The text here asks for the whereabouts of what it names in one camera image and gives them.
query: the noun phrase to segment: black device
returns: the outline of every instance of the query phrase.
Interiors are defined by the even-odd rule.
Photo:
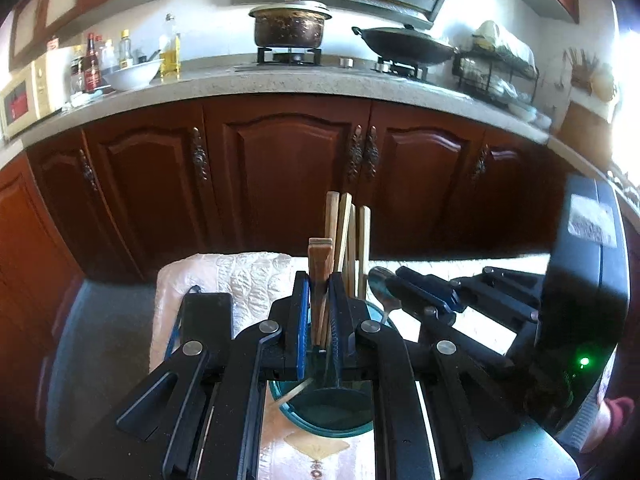
[[[612,224],[590,218],[589,208]],[[615,195],[607,184],[570,177],[545,276],[485,268],[445,282],[402,269],[386,285],[421,321],[417,343],[370,320],[363,301],[347,298],[340,273],[327,299],[337,373],[372,381],[376,478],[434,478],[418,381],[442,478],[468,480],[470,432],[493,440],[528,414],[553,433],[600,377],[628,305]],[[292,295],[233,340],[228,294],[185,295],[184,344],[54,470],[78,480],[254,479],[266,381],[305,376],[309,287],[297,273]],[[506,355],[450,326],[468,306],[516,333]]]

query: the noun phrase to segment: white sticker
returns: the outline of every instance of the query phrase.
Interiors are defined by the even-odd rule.
[[[601,204],[581,195],[571,195],[569,212],[569,234],[606,245],[617,247],[616,223],[613,210],[607,204]]]

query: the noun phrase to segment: microwave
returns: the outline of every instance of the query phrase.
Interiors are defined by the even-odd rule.
[[[0,91],[0,124],[6,139],[60,111],[71,97],[71,62],[82,46],[49,50],[17,72]]]

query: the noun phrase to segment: stove burner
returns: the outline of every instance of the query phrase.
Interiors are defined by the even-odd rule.
[[[320,48],[290,48],[287,52],[274,52],[271,55],[271,61],[264,59],[266,52],[272,52],[272,49],[266,47],[258,47],[258,65],[265,64],[284,64],[284,65],[304,65],[319,66],[322,56]],[[313,54],[313,60],[307,60],[307,54]]]
[[[373,70],[398,77],[404,77],[405,79],[427,82],[426,75],[428,71],[426,68],[396,63],[391,59],[383,59],[382,57],[379,57],[378,63]]]

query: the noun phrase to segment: brown pot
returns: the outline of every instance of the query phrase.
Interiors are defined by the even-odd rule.
[[[285,0],[283,4],[255,7],[255,44],[265,47],[318,48],[324,20],[331,18],[319,2]]]

